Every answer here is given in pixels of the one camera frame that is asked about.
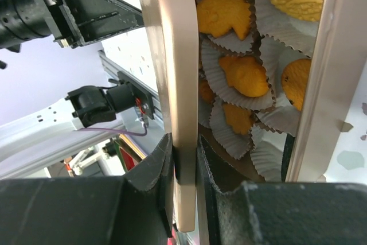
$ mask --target cable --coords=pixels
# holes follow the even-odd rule
[[[89,127],[87,129],[80,129],[78,131],[105,131],[105,132],[111,132],[111,133],[116,133],[116,134],[125,134],[125,135],[131,135],[131,136],[144,137],[147,135],[148,130],[147,130],[145,123],[143,123],[143,127],[144,127],[143,133],[136,133],[136,132],[130,132],[127,130],[118,130],[118,129],[105,129],[103,127]]]

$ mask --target robotic arm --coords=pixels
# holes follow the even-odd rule
[[[0,49],[52,34],[72,48],[143,26],[142,12],[122,0],[0,0]],[[0,68],[6,63],[0,61]],[[107,89],[86,86],[34,114],[0,127],[0,162],[45,139],[116,119],[149,98],[131,82]]]

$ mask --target black cylinder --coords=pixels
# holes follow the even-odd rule
[[[106,97],[116,113],[122,112],[136,105],[135,97],[126,84],[122,84],[106,91]]]
[[[0,0],[0,48],[51,34],[34,0]]]

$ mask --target purple cable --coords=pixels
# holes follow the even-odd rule
[[[78,131],[105,131],[105,132],[112,132],[116,134],[125,134],[125,135],[131,135],[131,136],[146,136],[148,133],[147,126],[145,123],[143,123],[144,132],[143,133],[136,133],[136,132],[130,132],[127,130],[118,130],[118,129],[105,129],[103,127],[89,127],[87,129],[80,129]]]

